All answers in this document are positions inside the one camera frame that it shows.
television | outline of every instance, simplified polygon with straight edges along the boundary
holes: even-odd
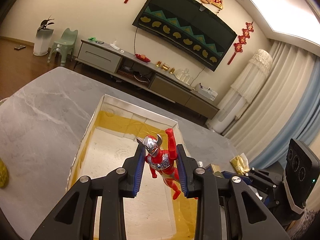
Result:
[[[236,33],[196,0],[147,0],[134,26],[185,51],[214,71]]]

red action figure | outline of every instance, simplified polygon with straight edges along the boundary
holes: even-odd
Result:
[[[168,128],[165,130],[165,133],[168,135],[168,150],[160,150],[162,138],[159,134],[157,134],[158,139],[147,135],[142,141],[137,137],[137,142],[142,144],[148,151],[145,161],[150,166],[152,177],[156,178],[156,171],[158,171],[164,183],[175,191],[172,198],[177,199],[181,193],[177,185],[173,182],[175,180],[180,183],[178,169],[174,166],[174,161],[177,159],[177,145],[174,139],[173,129]]]

wooden floor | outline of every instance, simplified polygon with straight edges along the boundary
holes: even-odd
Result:
[[[34,56],[33,47],[28,45],[24,49],[15,50],[14,47],[17,45],[20,43],[0,38],[0,100],[11,96],[35,78],[60,65],[61,56],[52,56],[51,62],[47,63],[48,55]],[[67,59],[65,68],[73,70],[73,67],[74,61],[70,62]],[[204,124],[206,117],[127,82],[116,82],[103,71],[82,64],[77,65],[75,71],[206,127]]]

horn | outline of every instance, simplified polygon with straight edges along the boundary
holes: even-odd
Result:
[[[141,141],[141,139],[138,138],[138,137],[137,137],[137,142],[138,142],[139,144],[143,144],[143,141]]]
[[[157,139],[157,145],[160,147],[160,145],[162,144],[162,137],[160,134],[157,133],[158,139]]]

camera lens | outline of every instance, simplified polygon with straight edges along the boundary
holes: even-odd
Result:
[[[289,152],[288,152],[288,159],[289,159],[289,161],[291,161],[292,156],[293,156],[293,152],[292,152],[292,149],[290,149]]]
[[[302,167],[302,168],[300,169],[300,171],[299,171],[299,180],[300,180],[300,181],[303,181],[305,175],[306,175],[306,170],[305,170],[304,167]]]
[[[293,158],[292,168],[293,168],[293,171],[297,171],[299,168],[299,158],[297,155]]]

